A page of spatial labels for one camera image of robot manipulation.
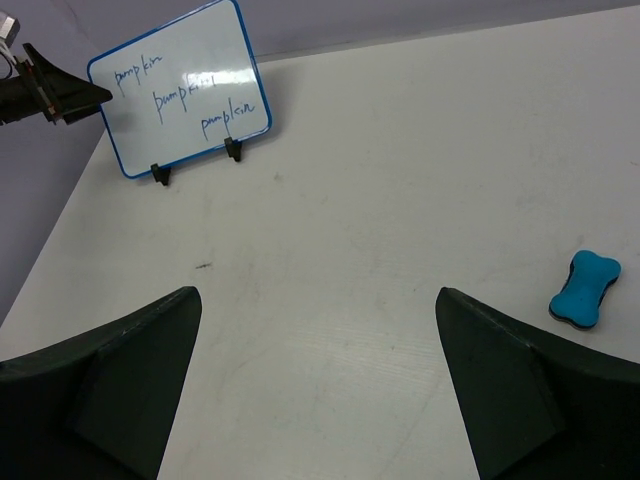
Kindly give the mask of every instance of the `gray wall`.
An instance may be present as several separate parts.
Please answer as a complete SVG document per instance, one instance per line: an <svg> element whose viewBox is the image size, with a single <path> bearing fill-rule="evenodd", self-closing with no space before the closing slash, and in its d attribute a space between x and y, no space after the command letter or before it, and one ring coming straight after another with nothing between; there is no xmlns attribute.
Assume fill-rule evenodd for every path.
<svg viewBox="0 0 640 480"><path fill-rule="evenodd" d="M257 55L482 28L628 6L640 0L239 0ZM203 0L2 0L31 42L84 77L96 54ZM0 322L11 307L103 131L38 116L0 128Z"/></svg>
<svg viewBox="0 0 640 480"><path fill-rule="evenodd" d="M206 0L52 0L100 49ZM638 0L238 0L256 55L480 28L628 6Z"/></svg>
<svg viewBox="0 0 640 480"><path fill-rule="evenodd" d="M87 61L98 50L53 5L2 0L0 8L22 23L17 43L30 42L55 65L85 77ZM103 130L99 117L56 126L37 116L0 127L0 323Z"/></svg>

